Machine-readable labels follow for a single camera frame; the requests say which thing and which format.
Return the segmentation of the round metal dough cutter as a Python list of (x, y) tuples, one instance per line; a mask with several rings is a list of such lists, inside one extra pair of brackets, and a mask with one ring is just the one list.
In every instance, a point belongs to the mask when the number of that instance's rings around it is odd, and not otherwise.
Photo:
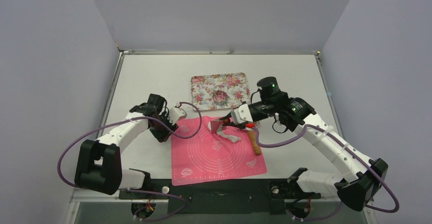
[(225, 91), (217, 90), (213, 93), (213, 102), (218, 107), (226, 106), (228, 100), (229, 97)]

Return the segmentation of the white dough scrap strip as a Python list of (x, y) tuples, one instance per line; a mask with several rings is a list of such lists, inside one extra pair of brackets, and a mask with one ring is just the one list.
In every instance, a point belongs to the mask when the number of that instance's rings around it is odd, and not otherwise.
[(233, 144), (235, 144), (235, 143), (241, 141), (241, 138), (240, 138), (240, 137), (235, 136), (235, 135), (229, 135), (229, 134), (226, 134), (224, 131), (218, 131), (216, 134), (217, 134), (218, 136), (222, 137), (222, 138), (225, 138), (225, 139), (229, 140), (229, 141), (232, 142)]

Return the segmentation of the wooden rolling pin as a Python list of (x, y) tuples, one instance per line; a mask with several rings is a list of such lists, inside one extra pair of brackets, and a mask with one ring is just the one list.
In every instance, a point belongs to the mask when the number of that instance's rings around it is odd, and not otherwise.
[(258, 146), (256, 142), (256, 132), (253, 129), (248, 129), (248, 137), (252, 146), (252, 150), (256, 156), (259, 156), (262, 154), (261, 148)]

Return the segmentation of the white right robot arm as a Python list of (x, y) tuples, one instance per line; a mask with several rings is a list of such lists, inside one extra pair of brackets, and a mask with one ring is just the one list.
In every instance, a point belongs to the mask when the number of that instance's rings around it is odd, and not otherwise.
[(299, 168), (287, 180), (287, 190), (292, 196), (316, 193), (323, 197), (338, 197), (352, 210), (362, 211), (369, 207), (368, 203), (382, 187), (388, 188), (384, 183), (388, 164), (383, 159), (372, 159), (350, 145), (304, 99), (289, 97), (288, 93), (281, 91), (275, 77), (259, 80), (257, 88), (260, 101), (243, 103), (228, 115), (213, 120), (210, 128), (212, 133), (221, 132), (228, 127), (250, 129), (258, 136), (255, 124), (273, 118), (286, 131), (295, 133), (295, 137), (275, 144), (257, 141), (257, 145), (262, 148), (277, 148), (303, 138), (340, 173), (334, 175)]

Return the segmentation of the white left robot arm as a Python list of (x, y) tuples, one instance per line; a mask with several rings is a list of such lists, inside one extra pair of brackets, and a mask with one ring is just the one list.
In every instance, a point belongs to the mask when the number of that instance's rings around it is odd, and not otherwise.
[(121, 154), (141, 133), (150, 131), (154, 138), (166, 142), (177, 122), (185, 118), (186, 112), (173, 107), (166, 109), (164, 97), (150, 94), (147, 102), (129, 110), (123, 124), (96, 140), (85, 140), (79, 150), (74, 177), (77, 187), (113, 195), (117, 190), (132, 189), (141, 199), (150, 196), (152, 184), (149, 172), (126, 169)]

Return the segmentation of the pink silicone baking mat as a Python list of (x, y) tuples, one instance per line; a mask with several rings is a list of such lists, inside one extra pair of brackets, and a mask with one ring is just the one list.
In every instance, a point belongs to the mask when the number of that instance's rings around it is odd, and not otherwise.
[(209, 116), (179, 121), (171, 137), (172, 184), (174, 186), (237, 179), (267, 172), (263, 155), (255, 155), (247, 132), (228, 128), (223, 132), (239, 140), (211, 133)]

